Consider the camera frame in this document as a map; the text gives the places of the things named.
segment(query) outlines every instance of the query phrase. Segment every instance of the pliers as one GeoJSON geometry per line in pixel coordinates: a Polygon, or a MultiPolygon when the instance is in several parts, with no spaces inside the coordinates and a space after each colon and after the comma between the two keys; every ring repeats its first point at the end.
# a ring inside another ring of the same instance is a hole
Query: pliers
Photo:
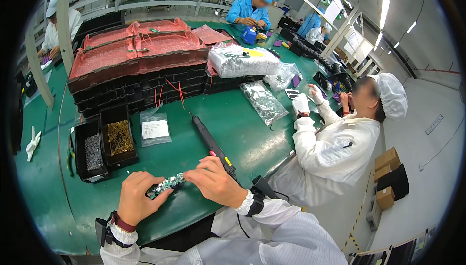
{"type": "Polygon", "coordinates": [[[73,166],[71,163],[75,162],[75,150],[73,149],[73,141],[71,140],[71,134],[68,134],[68,150],[66,155],[66,168],[68,169],[69,175],[71,177],[74,176],[73,174],[73,166]]]}

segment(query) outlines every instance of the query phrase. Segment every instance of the white glove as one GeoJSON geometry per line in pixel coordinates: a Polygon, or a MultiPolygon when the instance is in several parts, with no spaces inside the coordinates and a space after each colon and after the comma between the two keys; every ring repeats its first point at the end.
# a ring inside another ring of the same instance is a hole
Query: white glove
{"type": "Polygon", "coordinates": [[[309,112],[309,104],[306,94],[300,93],[293,99],[294,113],[298,115],[298,111],[309,112]]]}
{"type": "Polygon", "coordinates": [[[317,105],[322,104],[324,100],[322,96],[322,91],[316,85],[309,85],[309,87],[309,96],[312,98],[314,103],[317,105]]]}
{"type": "Polygon", "coordinates": [[[37,135],[35,135],[34,127],[32,127],[31,130],[32,130],[32,139],[31,139],[31,142],[26,147],[28,162],[31,162],[32,153],[34,152],[35,148],[39,144],[39,141],[41,140],[41,133],[42,133],[42,132],[38,132],[37,135]]]}

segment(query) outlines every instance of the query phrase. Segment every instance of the green circuit board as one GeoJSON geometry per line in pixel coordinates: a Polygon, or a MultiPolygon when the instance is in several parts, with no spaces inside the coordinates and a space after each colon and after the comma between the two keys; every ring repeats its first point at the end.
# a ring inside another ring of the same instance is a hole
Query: green circuit board
{"type": "Polygon", "coordinates": [[[161,183],[151,186],[147,192],[146,196],[150,199],[154,199],[157,195],[168,188],[179,188],[182,183],[186,182],[183,178],[183,173],[178,173],[176,176],[164,179],[161,183]]]}

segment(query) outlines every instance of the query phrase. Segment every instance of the green workbench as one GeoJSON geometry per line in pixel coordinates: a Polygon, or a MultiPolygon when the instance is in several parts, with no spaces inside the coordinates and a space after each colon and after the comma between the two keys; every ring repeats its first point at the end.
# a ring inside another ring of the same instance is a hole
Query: green workbench
{"type": "MultiPolygon", "coordinates": [[[[237,35],[237,31],[234,33],[230,25],[224,23],[188,24],[191,27],[208,24],[212,28],[224,28],[237,35]]],[[[263,47],[272,47],[273,42],[280,38],[283,39],[280,35],[273,34],[263,47]]],[[[283,46],[272,48],[282,56],[283,62],[296,63],[305,79],[311,79],[318,70],[313,60],[297,57],[283,46]]],[[[142,170],[155,176],[169,177],[194,169],[199,159],[208,155],[207,148],[193,128],[188,110],[197,115],[210,130],[237,168],[238,180],[245,188],[252,186],[251,180],[256,176],[269,175],[280,164],[286,162],[294,149],[292,135],[295,117],[291,100],[284,91],[274,95],[289,114],[270,126],[265,125],[239,89],[199,95],[185,100],[186,110],[180,101],[160,108],[159,112],[165,112],[168,116],[172,137],[170,143],[141,147],[139,114],[132,115],[132,133],[136,138],[139,162],[112,172],[105,181],[88,184],[82,182],[78,175],[70,177],[66,168],[68,134],[70,129],[80,122],[80,116],[76,114],[76,106],[68,90],[62,98],[66,79],[66,72],[61,64],[52,70],[49,81],[52,94],[55,95],[53,107],[47,108],[40,96],[25,107],[21,152],[15,158],[18,180],[26,205],[39,232],[55,253],[99,253],[100,246],[96,242],[94,228],[95,218],[107,218],[111,211],[118,209],[121,183],[128,176],[127,170],[130,173],[142,170]],[[58,124],[62,99],[61,119],[58,124]],[[42,137],[32,161],[28,163],[25,148],[31,139],[31,126],[35,126],[36,132],[42,131],[42,137]]],[[[307,83],[300,82],[298,89],[307,92],[307,83]]],[[[334,99],[330,101],[332,109],[337,110],[337,102],[334,99]]],[[[316,122],[315,126],[322,127],[317,107],[312,101],[309,106],[310,116],[316,122]]],[[[193,184],[186,183],[183,189],[168,198],[158,212],[139,224],[138,244],[146,244],[174,233],[214,213],[220,207],[219,204],[203,198],[193,184]]]]}

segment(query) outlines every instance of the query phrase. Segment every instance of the blue lab coat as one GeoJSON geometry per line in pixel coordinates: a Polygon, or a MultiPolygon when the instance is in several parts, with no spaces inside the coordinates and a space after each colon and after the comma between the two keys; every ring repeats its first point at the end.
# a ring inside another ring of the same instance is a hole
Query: blue lab coat
{"type": "Polygon", "coordinates": [[[256,21],[263,20],[267,24],[263,29],[268,31],[270,29],[270,21],[268,20],[267,8],[256,8],[256,10],[253,12],[252,1],[253,0],[234,0],[230,11],[228,11],[228,15],[225,18],[226,21],[233,24],[236,29],[243,31],[245,25],[236,24],[234,22],[237,17],[250,17],[256,21]]]}

